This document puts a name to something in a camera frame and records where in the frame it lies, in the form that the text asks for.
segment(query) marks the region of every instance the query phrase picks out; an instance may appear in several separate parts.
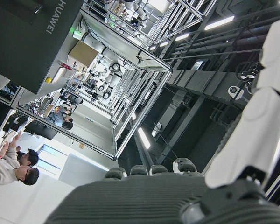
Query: person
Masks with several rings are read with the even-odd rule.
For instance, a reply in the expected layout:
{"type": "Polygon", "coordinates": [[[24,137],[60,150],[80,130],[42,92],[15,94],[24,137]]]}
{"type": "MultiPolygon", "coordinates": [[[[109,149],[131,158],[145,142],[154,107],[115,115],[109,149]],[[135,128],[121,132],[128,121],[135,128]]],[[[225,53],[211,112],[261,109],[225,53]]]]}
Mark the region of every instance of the person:
{"type": "Polygon", "coordinates": [[[22,153],[20,149],[21,147],[17,146],[17,161],[20,165],[32,167],[37,164],[39,157],[36,151],[29,148],[27,153],[22,153]]]}
{"type": "Polygon", "coordinates": [[[20,138],[19,132],[9,144],[6,141],[0,151],[0,185],[21,181],[26,185],[33,185],[39,177],[39,170],[22,166],[17,161],[16,142],[20,138]]]}
{"type": "Polygon", "coordinates": [[[50,113],[45,119],[66,130],[70,130],[73,127],[73,123],[70,121],[70,119],[64,119],[61,110],[50,113]]]}

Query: ceiling light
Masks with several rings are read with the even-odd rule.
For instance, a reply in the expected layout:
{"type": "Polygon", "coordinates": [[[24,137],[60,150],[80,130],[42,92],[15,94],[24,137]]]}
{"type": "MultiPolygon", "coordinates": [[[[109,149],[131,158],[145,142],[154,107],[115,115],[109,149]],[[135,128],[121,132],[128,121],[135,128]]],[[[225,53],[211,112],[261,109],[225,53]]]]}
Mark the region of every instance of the ceiling light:
{"type": "Polygon", "coordinates": [[[161,44],[160,44],[160,47],[164,47],[164,46],[166,46],[167,44],[169,44],[169,41],[166,41],[166,42],[164,42],[164,43],[161,43],[161,44]]]}
{"type": "Polygon", "coordinates": [[[140,138],[141,138],[141,140],[142,140],[142,142],[143,142],[145,148],[146,148],[146,149],[149,149],[150,143],[149,143],[149,141],[148,141],[148,139],[147,139],[146,135],[144,134],[144,131],[142,130],[141,127],[138,128],[138,133],[139,133],[139,135],[140,135],[140,138]]]}
{"type": "Polygon", "coordinates": [[[190,35],[190,33],[187,33],[187,34],[178,36],[178,37],[175,39],[175,41],[180,41],[180,40],[182,40],[182,39],[185,39],[185,38],[187,38],[189,35],[190,35]]]}
{"type": "Polygon", "coordinates": [[[212,23],[212,24],[210,24],[210,25],[207,25],[207,26],[204,28],[204,30],[208,30],[208,29],[212,29],[212,28],[221,26],[221,25],[223,25],[223,24],[226,24],[226,23],[228,23],[228,22],[231,22],[233,19],[234,19],[234,15],[231,16],[231,17],[228,17],[228,18],[226,18],[226,19],[220,20],[220,21],[218,21],[218,22],[214,22],[214,23],[212,23]]]}
{"type": "Polygon", "coordinates": [[[132,119],[136,120],[136,114],[135,113],[132,113],[132,119]]]}

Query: pipe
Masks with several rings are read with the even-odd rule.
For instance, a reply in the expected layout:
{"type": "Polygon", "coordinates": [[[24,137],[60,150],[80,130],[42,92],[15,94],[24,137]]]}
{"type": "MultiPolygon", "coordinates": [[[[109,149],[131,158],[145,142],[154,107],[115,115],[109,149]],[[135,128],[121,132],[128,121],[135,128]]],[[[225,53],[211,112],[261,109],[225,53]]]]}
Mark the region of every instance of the pipe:
{"type": "Polygon", "coordinates": [[[184,56],[184,57],[172,57],[172,58],[164,58],[164,61],[175,60],[175,59],[183,59],[183,58],[192,58],[192,57],[205,57],[205,56],[212,56],[212,55],[228,55],[228,54],[237,54],[237,53],[247,53],[247,52],[256,52],[261,51],[262,49],[252,49],[252,50],[238,50],[238,51],[229,51],[229,52],[220,52],[220,53],[211,53],[211,54],[204,54],[204,55],[191,55],[191,56],[184,56]]]}
{"type": "Polygon", "coordinates": [[[191,50],[174,52],[174,53],[172,53],[172,55],[181,55],[181,54],[185,54],[185,53],[196,53],[196,52],[201,52],[201,51],[206,51],[206,50],[211,50],[211,49],[227,48],[227,47],[232,46],[232,45],[240,46],[240,45],[245,45],[245,44],[259,43],[259,42],[264,41],[265,38],[266,38],[266,34],[265,35],[260,35],[260,36],[257,36],[257,37],[254,36],[254,37],[241,39],[241,40],[235,41],[234,43],[226,42],[226,43],[210,45],[210,46],[207,46],[207,47],[201,47],[201,48],[195,48],[195,49],[191,49],[191,50]]]}
{"type": "MultiPolygon", "coordinates": [[[[241,37],[245,37],[245,36],[248,36],[248,35],[259,35],[259,34],[267,33],[268,30],[270,29],[270,27],[271,27],[271,25],[266,25],[266,26],[246,30],[242,33],[241,37]]],[[[217,37],[217,38],[214,38],[214,39],[211,39],[211,40],[208,40],[208,41],[203,41],[203,42],[199,42],[200,40],[197,40],[197,43],[194,43],[192,45],[188,44],[187,46],[184,46],[184,47],[178,47],[178,48],[176,48],[176,50],[184,50],[184,49],[193,48],[193,47],[196,47],[196,46],[205,46],[205,45],[208,45],[210,43],[214,43],[214,42],[218,42],[218,41],[224,41],[224,40],[228,40],[228,39],[233,39],[233,38],[236,38],[236,37],[238,37],[238,33],[217,37]]]]}

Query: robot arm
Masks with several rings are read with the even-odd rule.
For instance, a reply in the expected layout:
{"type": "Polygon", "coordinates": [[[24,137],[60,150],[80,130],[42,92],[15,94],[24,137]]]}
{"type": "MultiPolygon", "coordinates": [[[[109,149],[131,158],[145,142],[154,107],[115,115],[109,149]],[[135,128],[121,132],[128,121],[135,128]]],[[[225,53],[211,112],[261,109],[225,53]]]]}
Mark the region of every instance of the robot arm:
{"type": "Polygon", "coordinates": [[[262,54],[265,69],[256,93],[206,174],[211,188],[240,178],[252,178],[264,186],[280,157],[280,21],[271,26],[262,54]]]}

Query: white wall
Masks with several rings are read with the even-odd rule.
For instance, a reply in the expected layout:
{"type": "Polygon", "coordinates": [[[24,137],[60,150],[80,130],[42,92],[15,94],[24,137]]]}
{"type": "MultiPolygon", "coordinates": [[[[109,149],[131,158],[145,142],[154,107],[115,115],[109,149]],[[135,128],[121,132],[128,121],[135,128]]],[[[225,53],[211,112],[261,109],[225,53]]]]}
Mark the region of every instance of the white wall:
{"type": "Polygon", "coordinates": [[[33,186],[0,186],[0,224],[41,224],[73,189],[43,174],[33,186]]]}
{"type": "Polygon", "coordinates": [[[37,151],[43,145],[44,140],[45,138],[42,136],[31,136],[27,132],[24,132],[17,143],[18,146],[21,146],[21,152],[25,153],[28,152],[29,148],[37,151]]]}
{"type": "Polygon", "coordinates": [[[113,161],[109,159],[108,157],[94,151],[93,149],[84,146],[83,149],[79,148],[80,143],[77,141],[73,141],[73,139],[70,139],[66,137],[63,134],[57,133],[57,135],[50,141],[51,147],[69,147],[70,153],[75,154],[75,152],[80,153],[85,156],[84,160],[101,167],[102,169],[111,169],[113,167],[118,167],[118,161],[113,161]]]}

